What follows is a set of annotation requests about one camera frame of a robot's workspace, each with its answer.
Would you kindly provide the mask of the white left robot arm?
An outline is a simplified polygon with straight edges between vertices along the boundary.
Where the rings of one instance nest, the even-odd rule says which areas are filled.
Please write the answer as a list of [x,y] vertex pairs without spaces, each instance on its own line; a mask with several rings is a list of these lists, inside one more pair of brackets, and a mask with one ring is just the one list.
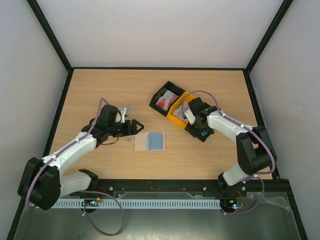
[[96,190],[98,176],[95,173],[84,168],[70,175],[65,172],[84,155],[105,145],[109,137],[134,136],[143,130],[143,124],[127,119],[129,114],[128,107],[119,109],[109,104],[100,107],[96,117],[68,144],[41,159],[32,157],[27,161],[17,194],[26,204],[48,210],[61,197]]

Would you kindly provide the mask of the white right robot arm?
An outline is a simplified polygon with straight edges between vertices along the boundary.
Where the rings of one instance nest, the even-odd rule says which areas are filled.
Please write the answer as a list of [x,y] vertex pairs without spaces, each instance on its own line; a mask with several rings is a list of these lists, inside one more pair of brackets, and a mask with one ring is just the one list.
[[277,157],[264,126],[253,127],[237,121],[199,97],[188,103],[184,114],[195,130],[218,131],[235,142],[237,163],[218,177],[218,191],[222,195],[229,196],[235,191],[236,184],[264,174],[262,170],[267,167],[270,168],[267,175],[275,170]]

